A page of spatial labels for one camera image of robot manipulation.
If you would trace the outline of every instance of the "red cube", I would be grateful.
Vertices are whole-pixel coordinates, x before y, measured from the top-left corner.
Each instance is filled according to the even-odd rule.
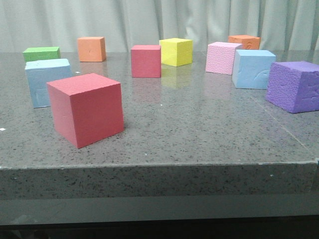
[[[121,83],[92,73],[47,86],[54,127],[77,148],[124,130]]]
[[[132,77],[160,78],[160,45],[135,45],[131,48]]]

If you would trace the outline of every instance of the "pink cube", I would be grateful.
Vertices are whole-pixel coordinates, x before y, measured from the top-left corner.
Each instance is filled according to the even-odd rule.
[[[240,43],[214,42],[208,45],[206,72],[233,74],[235,52],[242,49]]]
[[[47,87],[54,127],[77,148],[124,130],[121,83],[92,73]]]
[[[160,77],[160,45],[135,45],[131,48],[132,77]]]

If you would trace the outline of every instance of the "table top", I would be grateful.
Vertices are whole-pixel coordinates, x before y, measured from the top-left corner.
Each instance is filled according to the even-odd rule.
[[[277,61],[319,63],[318,52],[274,53]],[[158,79],[132,78],[129,53],[108,53],[104,62],[61,58],[74,76],[121,83],[125,130],[77,149],[54,130],[50,107],[32,107],[22,53],[0,53],[3,199],[313,189],[319,111],[291,114],[266,101],[266,90],[236,89],[230,75],[205,72],[205,52],[189,65],[162,65]]]

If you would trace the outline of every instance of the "white curtain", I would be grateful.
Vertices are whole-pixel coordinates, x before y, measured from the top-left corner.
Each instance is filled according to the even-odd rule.
[[[261,37],[261,49],[319,50],[319,0],[0,0],[0,52],[104,36],[108,52],[192,39],[206,51],[228,35]]]

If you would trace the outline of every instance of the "cube face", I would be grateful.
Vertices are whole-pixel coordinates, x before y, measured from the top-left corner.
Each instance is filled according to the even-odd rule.
[[[243,49],[258,50],[260,45],[260,37],[250,35],[234,35],[228,36],[228,42],[241,43]]]
[[[34,108],[51,105],[46,86],[47,82],[72,77],[71,67],[67,59],[27,62],[25,74]]]
[[[80,37],[77,42],[81,62],[102,62],[106,59],[104,37]]]
[[[236,50],[232,80],[236,88],[267,89],[276,56],[267,50]]]
[[[305,61],[273,63],[266,100],[293,114],[319,110],[319,65]]]
[[[132,77],[160,77],[160,45],[136,45],[131,49]]]
[[[124,130],[119,82],[92,73],[47,85],[55,129],[77,148]]]
[[[160,40],[161,62],[170,66],[191,64],[193,60],[193,41],[189,39],[170,38]]]
[[[235,51],[241,49],[242,44],[228,42],[214,42],[208,45],[206,72],[231,75],[233,73]]]
[[[58,46],[53,47],[31,47],[23,52],[25,62],[59,59],[60,48]]]

